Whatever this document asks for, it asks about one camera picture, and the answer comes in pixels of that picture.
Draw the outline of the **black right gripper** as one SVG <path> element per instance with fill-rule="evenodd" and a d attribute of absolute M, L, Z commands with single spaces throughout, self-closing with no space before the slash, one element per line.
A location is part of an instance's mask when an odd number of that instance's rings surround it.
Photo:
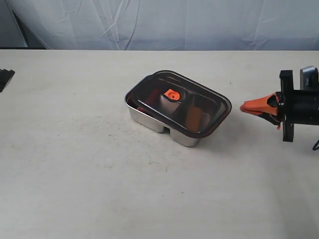
<path fill-rule="evenodd" d="M 283 122 L 283 141 L 292 142 L 295 124 L 319 124 L 319 92 L 294 89 L 292 70 L 282 70 L 279 78 L 280 98 L 275 92 L 259 99 L 245 101 L 240 110 L 265 119 L 277 129 L 281 128 Z"/>

